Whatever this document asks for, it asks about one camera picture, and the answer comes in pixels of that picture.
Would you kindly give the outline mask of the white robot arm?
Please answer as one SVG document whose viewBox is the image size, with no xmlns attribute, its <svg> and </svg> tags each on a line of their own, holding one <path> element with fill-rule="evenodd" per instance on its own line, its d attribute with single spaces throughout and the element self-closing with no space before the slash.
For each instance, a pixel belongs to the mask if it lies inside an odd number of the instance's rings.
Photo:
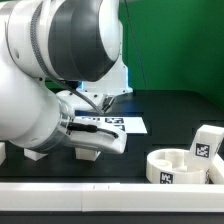
<svg viewBox="0 0 224 224">
<path fill-rule="evenodd" d="M 119 0 L 0 1 L 0 141 L 123 153 L 124 131 L 75 115 L 128 90 L 118 12 Z"/>
</svg>

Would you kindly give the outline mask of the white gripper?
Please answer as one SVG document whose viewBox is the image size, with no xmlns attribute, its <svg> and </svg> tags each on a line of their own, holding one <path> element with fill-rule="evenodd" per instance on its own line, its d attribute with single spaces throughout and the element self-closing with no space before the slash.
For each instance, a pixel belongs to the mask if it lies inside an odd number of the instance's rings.
<svg viewBox="0 0 224 224">
<path fill-rule="evenodd" d="M 127 134 L 113 126 L 92 120 L 74 120 L 67 126 L 69 146 L 75 148 L 122 154 L 125 150 Z"/>
</svg>

